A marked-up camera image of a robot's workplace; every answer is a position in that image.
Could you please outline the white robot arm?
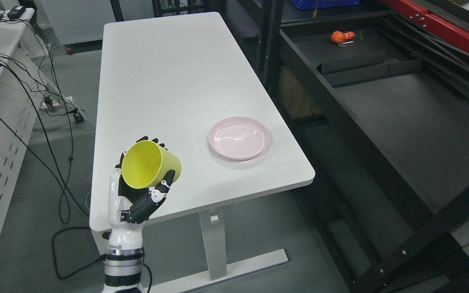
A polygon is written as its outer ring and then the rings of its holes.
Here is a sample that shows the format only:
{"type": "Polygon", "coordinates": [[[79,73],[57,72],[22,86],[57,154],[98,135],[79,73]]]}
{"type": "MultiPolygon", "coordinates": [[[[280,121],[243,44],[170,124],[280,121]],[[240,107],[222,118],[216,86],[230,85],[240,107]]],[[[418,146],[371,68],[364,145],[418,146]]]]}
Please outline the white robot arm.
{"type": "Polygon", "coordinates": [[[142,263],[145,252],[142,248],[109,248],[104,260],[105,282],[103,293],[143,293],[141,285],[142,263]]]}

